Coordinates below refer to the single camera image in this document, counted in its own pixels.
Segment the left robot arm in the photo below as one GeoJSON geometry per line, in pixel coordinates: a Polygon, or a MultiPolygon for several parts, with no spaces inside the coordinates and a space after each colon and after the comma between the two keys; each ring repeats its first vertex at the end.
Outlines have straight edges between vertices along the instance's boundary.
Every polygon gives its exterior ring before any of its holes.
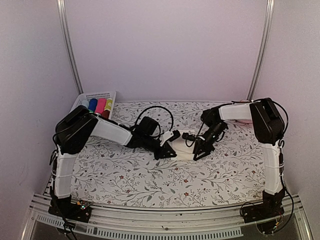
{"type": "Polygon", "coordinates": [[[158,126],[157,121],[146,116],[138,125],[127,127],[92,113],[83,105],[72,110],[56,125],[53,136],[57,150],[53,173],[53,192],[58,198],[55,209],[63,217],[70,217],[75,211],[74,205],[65,198],[71,195],[75,160],[91,136],[131,149],[143,148],[152,152],[156,160],[176,157],[177,154],[170,143],[180,137],[180,132],[170,129],[154,136],[153,133],[158,126]]]}

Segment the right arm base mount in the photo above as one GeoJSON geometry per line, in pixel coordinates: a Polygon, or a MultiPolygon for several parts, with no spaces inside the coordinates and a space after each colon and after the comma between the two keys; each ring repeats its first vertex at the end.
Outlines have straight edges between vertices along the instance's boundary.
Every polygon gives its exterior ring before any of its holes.
{"type": "Polygon", "coordinates": [[[265,199],[263,203],[254,204],[252,202],[245,202],[239,210],[240,216],[245,223],[252,223],[257,221],[274,218],[270,221],[258,223],[256,225],[258,231],[263,235],[273,235],[281,231],[288,223],[283,223],[283,214],[285,213],[282,199],[265,199]]]}

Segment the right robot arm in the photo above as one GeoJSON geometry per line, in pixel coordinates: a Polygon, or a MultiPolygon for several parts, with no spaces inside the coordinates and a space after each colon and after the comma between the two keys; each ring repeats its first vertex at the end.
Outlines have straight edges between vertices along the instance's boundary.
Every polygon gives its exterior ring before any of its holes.
{"type": "Polygon", "coordinates": [[[282,177],[284,163],[281,141],[287,127],[276,107],[276,102],[269,97],[247,103],[225,103],[204,110],[201,121],[208,129],[202,135],[195,137],[193,160],[198,161],[210,155],[215,150],[214,143],[228,128],[227,121],[233,120],[250,121],[254,135],[261,144],[265,168],[263,197],[283,197],[285,187],[282,177]]]}

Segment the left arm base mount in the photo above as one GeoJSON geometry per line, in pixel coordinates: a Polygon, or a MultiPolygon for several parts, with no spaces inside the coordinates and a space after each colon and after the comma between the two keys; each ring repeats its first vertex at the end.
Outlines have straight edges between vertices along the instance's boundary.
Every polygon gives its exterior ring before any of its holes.
{"type": "Polygon", "coordinates": [[[88,223],[91,217],[92,208],[71,203],[70,200],[56,199],[51,200],[48,213],[58,217],[64,217],[66,220],[88,223]]]}

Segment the cream white towel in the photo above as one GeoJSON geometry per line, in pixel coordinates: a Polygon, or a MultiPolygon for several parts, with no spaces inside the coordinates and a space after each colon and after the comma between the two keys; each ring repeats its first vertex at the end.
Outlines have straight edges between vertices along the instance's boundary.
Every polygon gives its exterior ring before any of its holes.
{"type": "Polygon", "coordinates": [[[180,137],[175,139],[172,142],[169,142],[170,146],[176,153],[176,157],[171,157],[170,159],[172,161],[193,161],[194,158],[194,147],[193,144],[191,147],[188,147],[186,145],[186,140],[183,139],[183,133],[187,133],[189,135],[195,135],[196,132],[194,129],[185,129],[185,130],[179,130],[180,137]]]}

